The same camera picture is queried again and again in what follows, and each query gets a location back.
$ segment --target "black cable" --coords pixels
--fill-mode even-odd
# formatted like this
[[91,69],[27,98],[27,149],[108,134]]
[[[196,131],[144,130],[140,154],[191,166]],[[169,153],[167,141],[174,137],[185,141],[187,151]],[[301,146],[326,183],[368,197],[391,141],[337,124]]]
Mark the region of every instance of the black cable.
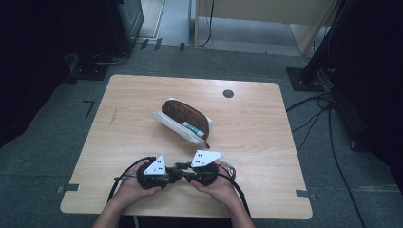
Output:
[[122,180],[122,177],[131,169],[134,167],[134,165],[138,164],[139,162],[142,162],[144,160],[150,160],[152,159],[151,157],[147,157],[147,158],[142,158],[134,163],[132,163],[130,166],[128,166],[128,168],[121,174],[121,176],[119,178],[115,178],[115,183],[113,184],[112,188],[110,189],[109,192],[109,197],[107,198],[107,201],[110,201],[110,199],[112,199],[113,195],[115,194],[115,190],[118,187],[119,181]]
[[329,70],[329,69],[324,69],[321,68],[318,73],[319,73],[319,78],[321,79],[322,83],[325,84],[329,89],[332,89],[333,83],[330,81],[330,77],[325,73],[324,70]]
[[218,164],[217,166],[218,166],[218,167],[221,167],[221,168],[228,174],[228,176],[230,176],[230,177],[232,176],[232,175],[229,173],[229,171],[228,171],[224,166],[221,165],[221,163]]
[[[309,134],[311,133],[311,129],[312,129],[312,127],[314,127],[314,124],[317,122],[317,119],[319,118],[320,114],[322,114],[326,109],[328,109],[328,108],[331,107],[333,100],[329,100],[329,99],[331,99],[331,98],[327,98],[327,97],[326,97],[326,96],[330,96],[330,95],[331,95],[330,93],[322,93],[322,94],[320,94],[320,95],[317,96],[317,97],[310,97],[310,98],[307,98],[307,99],[305,99],[305,100],[303,100],[303,101],[301,101],[301,102],[298,102],[298,103],[296,103],[296,104],[293,104],[293,105],[291,105],[289,108],[287,108],[287,112],[288,112],[288,111],[291,111],[291,110],[293,110],[294,108],[296,108],[296,107],[298,107],[298,106],[300,106],[300,105],[302,105],[302,104],[304,104],[304,103],[306,103],[306,102],[308,102],[308,101],[317,101],[317,105],[321,108],[321,110],[320,110],[316,115],[314,115],[313,117],[311,117],[311,119],[310,119],[307,123],[305,123],[304,125],[299,126],[299,127],[297,127],[296,129],[293,129],[293,130],[292,130],[293,132],[294,132],[294,131],[298,131],[298,130],[300,130],[301,128],[307,126],[307,125],[311,122],[311,120],[314,120],[314,121],[312,122],[311,126],[309,127],[308,132],[307,132],[306,135],[305,135],[305,139],[303,140],[302,144],[298,147],[297,151],[299,151],[299,149],[302,148],[302,146],[306,143],[306,140],[308,139],[308,136],[309,136]],[[320,104],[320,101],[325,101],[325,102],[327,102],[327,105],[326,105],[326,106],[322,106],[322,105]]]
[[243,207],[245,207],[245,210],[248,213],[249,218],[252,218],[251,213],[249,211],[248,203],[246,202],[245,194],[243,194],[242,190],[240,190],[240,186],[237,183],[235,183],[231,178],[228,178],[227,176],[225,176],[225,175],[223,175],[221,173],[219,173],[218,175],[220,177],[223,177],[223,178],[227,179],[228,181],[230,181],[232,183],[232,185],[234,185],[235,189],[237,189],[238,194],[240,195],[240,200],[243,203]]
[[348,191],[348,193],[350,195],[350,198],[351,198],[351,200],[353,202],[353,205],[354,205],[355,211],[356,211],[356,213],[358,215],[359,221],[361,222],[362,227],[365,228],[366,226],[365,226],[365,223],[364,223],[364,219],[362,218],[361,213],[358,210],[358,206],[356,205],[355,198],[354,198],[353,193],[352,193],[352,191],[350,189],[349,183],[347,182],[346,178],[344,177],[343,172],[341,171],[341,168],[340,168],[340,165],[338,163],[337,156],[336,156],[335,145],[333,143],[332,108],[329,108],[329,138],[330,138],[330,145],[332,147],[333,158],[335,159],[336,166],[337,166],[337,169],[338,169],[338,173],[340,174],[341,178],[343,179],[344,184],[346,185],[347,191]]
[[325,100],[325,101],[329,102],[329,100],[324,97],[324,96],[326,96],[326,95],[331,95],[331,94],[330,94],[330,93],[322,93],[322,94],[320,94],[319,96],[307,98],[307,99],[305,99],[305,100],[303,100],[303,101],[301,101],[301,102],[298,102],[298,103],[296,103],[296,104],[291,105],[290,107],[288,107],[288,108],[286,109],[286,112],[289,112],[289,111],[293,110],[294,108],[296,108],[296,107],[298,107],[298,106],[301,106],[302,104],[304,104],[304,103],[306,103],[306,102],[309,102],[309,101]]
[[[147,47],[149,46],[155,46],[155,44],[147,44]],[[160,45],[161,48],[179,48],[180,46],[175,46],[175,45]],[[186,48],[201,48],[201,47],[195,47],[193,45],[185,46]]]
[[210,34],[208,35],[208,38],[207,38],[207,40],[205,41],[205,43],[202,44],[202,45],[200,45],[200,46],[196,46],[196,48],[202,48],[202,47],[204,47],[204,46],[210,41],[210,39],[211,39],[211,24],[212,24],[212,21],[213,21],[213,11],[214,11],[214,0],[213,0],[213,3],[211,4],[210,25],[207,24],[207,26],[209,27],[209,30],[210,30]]
[[[100,55],[94,55],[92,58],[95,59],[98,56],[100,56]],[[117,64],[123,62],[127,58],[127,56],[128,56],[128,54],[126,54],[123,59],[121,59],[121,60],[119,60],[117,62],[110,62],[110,63],[96,62],[95,64],[97,64],[97,65],[117,65]]]

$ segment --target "person's right hand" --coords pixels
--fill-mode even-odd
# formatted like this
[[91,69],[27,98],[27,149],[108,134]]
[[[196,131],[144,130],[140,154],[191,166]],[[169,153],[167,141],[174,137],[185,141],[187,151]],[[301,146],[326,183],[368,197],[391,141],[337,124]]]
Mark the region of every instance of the person's right hand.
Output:
[[[220,165],[221,161],[215,160],[216,165]],[[219,166],[219,173],[229,177],[228,173],[224,170],[226,167]],[[234,201],[234,198],[238,198],[238,195],[234,189],[232,183],[218,176],[217,179],[210,185],[205,186],[197,181],[192,180],[190,182],[198,191],[209,194],[214,200],[228,206],[229,203]]]

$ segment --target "hand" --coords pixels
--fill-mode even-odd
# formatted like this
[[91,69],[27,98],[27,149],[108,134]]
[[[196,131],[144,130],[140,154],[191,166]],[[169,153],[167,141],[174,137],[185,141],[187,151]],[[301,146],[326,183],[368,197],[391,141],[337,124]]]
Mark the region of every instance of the hand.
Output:
[[[220,165],[221,161],[216,160],[214,161],[214,163],[216,165]],[[227,171],[225,171],[224,169],[226,168],[220,165],[219,173],[229,177]],[[238,198],[238,195],[232,183],[229,180],[220,176],[218,176],[217,179],[208,186],[204,186],[201,183],[193,180],[190,183],[198,191],[209,194],[214,200],[224,204],[225,206],[228,206],[232,201],[234,201],[234,198],[236,199]]]
[[[149,160],[141,161],[136,164],[133,168],[129,170],[136,171],[143,164],[150,162]],[[115,193],[111,200],[114,200],[121,208],[125,208],[128,205],[133,204],[143,197],[150,197],[155,195],[157,192],[161,191],[161,187],[153,187],[150,189],[143,189],[141,185],[138,183],[137,178],[127,177],[122,181],[119,190]]]

